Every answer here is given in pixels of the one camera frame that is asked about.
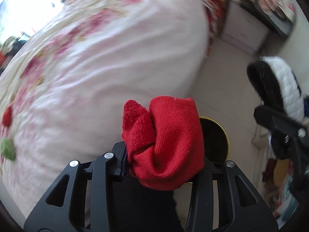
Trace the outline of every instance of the bed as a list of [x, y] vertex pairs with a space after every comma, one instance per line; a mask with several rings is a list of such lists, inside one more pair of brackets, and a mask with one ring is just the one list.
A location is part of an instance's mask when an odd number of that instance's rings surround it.
[[1, 155], [0, 199], [21, 227], [71, 160], [121, 140], [127, 100], [187, 96], [208, 27], [201, 0], [66, 0], [30, 38], [0, 78], [0, 114], [13, 109], [0, 136], [16, 152]]

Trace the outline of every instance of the white bed sheet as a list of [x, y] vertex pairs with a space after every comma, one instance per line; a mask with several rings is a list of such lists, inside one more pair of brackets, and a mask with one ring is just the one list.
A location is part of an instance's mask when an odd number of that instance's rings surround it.
[[1, 137], [16, 148], [2, 179], [25, 218], [71, 160], [121, 141], [127, 100], [187, 96], [207, 34], [201, 0], [66, 1], [0, 78], [0, 113], [13, 106]]

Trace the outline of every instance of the black cloth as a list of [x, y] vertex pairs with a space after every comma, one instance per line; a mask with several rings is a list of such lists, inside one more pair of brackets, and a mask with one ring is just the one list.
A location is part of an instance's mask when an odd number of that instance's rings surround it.
[[113, 192], [119, 232], [183, 232], [172, 191], [144, 187], [128, 175], [113, 183]]

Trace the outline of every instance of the mattress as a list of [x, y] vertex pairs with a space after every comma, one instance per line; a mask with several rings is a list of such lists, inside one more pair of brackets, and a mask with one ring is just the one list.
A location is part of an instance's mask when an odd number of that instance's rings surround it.
[[123, 105], [186, 97], [208, 44], [201, 0], [66, 0], [0, 78], [2, 181], [27, 218], [71, 160], [95, 160], [121, 141]]

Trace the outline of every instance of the tiled floor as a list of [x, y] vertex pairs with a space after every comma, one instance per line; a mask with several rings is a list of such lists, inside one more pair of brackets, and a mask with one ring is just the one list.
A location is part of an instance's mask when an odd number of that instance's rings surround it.
[[[259, 153], [251, 144], [256, 128], [253, 111], [260, 103], [246, 73], [247, 65], [253, 60], [238, 48], [217, 39], [190, 93], [199, 115], [214, 119], [225, 129], [230, 140], [229, 159], [251, 181]], [[175, 199], [182, 199], [177, 201], [181, 219], [187, 216], [190, 192], [189, 184], [175, 191]]]

